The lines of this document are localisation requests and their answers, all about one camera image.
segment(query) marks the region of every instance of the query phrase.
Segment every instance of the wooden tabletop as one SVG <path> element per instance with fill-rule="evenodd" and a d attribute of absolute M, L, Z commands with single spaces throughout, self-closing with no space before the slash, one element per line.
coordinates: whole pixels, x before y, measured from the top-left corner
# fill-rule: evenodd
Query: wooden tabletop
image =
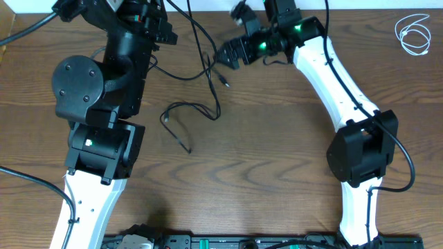
<path fill-rule="evenodd" d="M 416 11 L 332 11 L 330 37 L 349 74 L 381 110 L 399 119 L 398 137 L 413 157 L 417 179 L 402 194 L 382 192 L 377 228 L 383 234 L 418 234 L 427 248 L 443 247 L 443 16 L 425 21 L 433 34 L 430 52 L 413 57 L 400 46 L 394 25 Z M 324 11 L 304 11 L 324 20 Z M 201 62 L 190 24 L 177 13 L 169 22 L 176 46 L 154 54 L 159 66 L 193 76 Z M 42 18 L 19 15 L 12 33 Z M 242 34 L 225 12 L 196 13 L 216 44 Z M 264 13 L 260 13 L 267 24 Z M 200 36 L 205 51 L 209 43 Z M 64 58 L 90 55 L 104 46 L 104 31 L 82 18 L 55 19 L 8 46 L 0 66 L 0 165 L 44 178 L 59 187 L 69 128 L 55 116 L 51 75 Z M 207 81 L 180 82 L 153 70 L 147 76 L 140 114 L 145 125 L 140 156 L 114 209 L 107 233 L 136 223 L 190 230 L 195 234 L 305 234 L 336 232 L 341 220 L 341 186 L 325 152 L 332 122 L 310 83 L 293 65 L 256 62 L 231 71 L 217 69 L 231 88 L 214 81 L 221 118 L 213 122 L 195 110 L 173 112 L 169 122 L 194 145 L 187 155 L 161 127 L 159 115 L 173 101 L 214 106 Z M 383 179 L 387 187 L 409 181 L 396 150 Z M 34 183 L 0 174 L 0 248 L 47 248 L 62 200 Z"/>

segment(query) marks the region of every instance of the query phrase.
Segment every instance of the brown surface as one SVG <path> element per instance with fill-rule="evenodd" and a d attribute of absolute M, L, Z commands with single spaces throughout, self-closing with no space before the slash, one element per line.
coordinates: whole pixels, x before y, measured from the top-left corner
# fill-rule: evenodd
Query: brown surface
<path fill-rule="evenodd" d="M 7 37 L 10 34 L 12 24 L 14 23 L 15 13 L 6 5 L 3 0 L 0 0 L 0 39 Z M 0 64 L 3 59 L 3 53 L 6 46 L 0 46 Z"/>
<path fill-rule="evenodd" d="M 412 12 L 334 11 L 331 38 L 362 91 L 380 109 L 397 114 L 399 138 L 417 168 L 413 189 L 379 197 L 378 229 L 385 234 L 420 234 L 427 248 L 441 248 L 443 17 L 441 10 L 426 11 L 433 32 L 430 53 L 413 57 L 402 50 L 392 31 L 398 19 Z M 323 20 L 324 12 L 304 15 Z M 195 16 L 218 46 L 242 32 L 226 13 Z M 14 32 L 41 17 L 18 16 Z M 170 14 L 170 22 L 179 44 L 161 46 L 155 53 L 159 66 L 176 75 L 194 75 L 201 65 L 192 29 L 177 13 Z M 77 18 L 71 24 L 52 21 L 10 45 L 0 68 L 0 164 L 63 186 L 68 126 L 54 114 L 51 74 L 65 57 L 90 55 L 105 41 L 104 32 Z M 208 42 L 204 44 L 209 50 Z M 293 66 L 265 68 L 257 62 L 235 72 L 219 69 L 232 86 L 215 82 L 221 118 L 211 122 L 193 110 L 176 112 L 192 134 L 195 151 L 190 156 L 161 128 L 158 118 L 174 100 L 213 105 L 206 81 L 179 82 L 155 70 L 148 75 L 141 112 L 132 119 L 147 131 L 107 232 L 144 222 L 196 234 L 336 232 L 341 188 L 325 160 L 334 131 L 309 82 Z M 401 187 L 408 175 L 397 151 L 384 185 Z M 0 192 L 0 247 L 47 248 L 60 198 L 3 174 Z"/>

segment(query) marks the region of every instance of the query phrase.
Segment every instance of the white wall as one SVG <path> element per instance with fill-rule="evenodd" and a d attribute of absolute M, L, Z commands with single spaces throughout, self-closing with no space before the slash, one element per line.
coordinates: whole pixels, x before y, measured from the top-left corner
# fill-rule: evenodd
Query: white wall
<path fill-rule="evenodd" d="M 46 13 L 56 0 L 3 0 L 16 13 Z M 174 9 L 166 3 L 166 10 Z M 186 0 L 173 0 L 186 10 Z M 193 11 L 227 11 L 239 0 L 190 0 Z M 255 10 L 263 10 L 262 0 L 248 0 Z M 296 0 L 302 10 L 324 9 L 324 0 Z M 393 9 L 393 8 L 443 8 L 443 0 L 329 0 L 332 9 Z"/>

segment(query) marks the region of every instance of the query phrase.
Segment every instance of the white arm cover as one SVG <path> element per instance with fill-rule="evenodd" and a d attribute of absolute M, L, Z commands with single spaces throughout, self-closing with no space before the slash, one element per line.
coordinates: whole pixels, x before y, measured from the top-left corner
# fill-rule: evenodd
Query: white arm cover
<path fill-rule="evenodd" d="M 342 63 L 336 56 L 331 40 L 327 39 L 329 56 L 333 59 L 338 74 L 346 84 L 352 95 L 362 104 L 363 108 L 373 114 L 378 110 L 377 106 L 364 96 L 350 75 L 346 72 Z M 306 78 L 311 82 L 327 112 L 331 116 L 335 131 L 346 126 L 348 120 L 359 122 L 367 117 L 355 108 L 343 87 L 334 76 L 331 68 L 326 64 L 323 49 L 323 38 L 316 37 L 305 42 L 301 48 L 294 53 L 294 63 Z M 366 232 L 366 214 L 368 210 L 368 193 L 370 186 L 380 186 L 381 178 L 372 178 L 353 188 L 348 183 L 341 183 L 343 192 L 343 217 L 340 231 L 346 241 L 351 245 L 362 245 L 368 242 Z M 375 226 L 375 211 L 377 207 L 377 191 L 373 191 L 370 209 L 370 238 L 373 240 L 377 235 Z"/>
<path fill-rule="evenodd" d="M 67 248 L 99 249 L 118 197 L 126 186 L 127 179 L 112 180 L 111 185 L 100 183 L 101 177 L 76 171 L 66 175 L 64 192 L 75 204 L 76 219 Z M 50 249 L 60 249 L 68 229 L 69 206 L 63 201 Z"/>

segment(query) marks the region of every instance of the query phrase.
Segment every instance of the white cable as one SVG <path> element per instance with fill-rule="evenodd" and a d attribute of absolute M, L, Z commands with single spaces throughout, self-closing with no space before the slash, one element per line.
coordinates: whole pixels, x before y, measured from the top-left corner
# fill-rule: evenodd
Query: white cable
<path fill-rule="evenodd" d="M 403 21 L 403 20 L 405 20 L 407 18 L 416 17 L 416 16 L 423 16 L 423 18 L 421 18 L 420 20 L 414 21 L 412 24 L 409 24 L 409 25 L 403 27 L 400 30 L 400 32 L 397 32 L 397 25 L 401 21 Z M 431 45 L 431 32 L 429 31 L 429 29 L 427 27 L 419 24 L 419 22 L 421 22 L 421 21 L 423 21 L 425 19 L 428 19 L 429 17 L 430 16 L 428 14 L 413 14 L 413 15 L 410 15 L 410 16 L 407 16 L 407 17 L 404 17 L 404 18 L 400 19 L 400 21 L 398 21 L 395 24 L 395 27 L 394 27 L 394 29 L 395 29 L 395 36 L 397 36 L 397 39 L 400 41 L 401 46 L 404 48 L 404 50 L 406 52 L 408 52 L 410 55 L 425 55 L 425 54 L 428 53 L 429 46 Z M 422 31 L 418 30 L 417 28 L 421 28 L 421 29 L 425 30 L 428 33 L 428 35 L 425 35 Z M 408 44 L 408 43 L 404 42 L 403 39 L 404 39 L 404 37 L 409 32 L 415 32 L 415 33 L 421 34 L 424 37 L 424 39 L 426 39 L 426 43 L 421 45 L 421 46 L 414 46 L 414 45 L 411 45 L 411 44 Z M 420 53 L 416 53 L 415 51 L 412 51 L 410 49 L 410 48 L 423 48 L 423 47 L 425 47 L 425 49 L 422 52 L 420 52 Z"/>

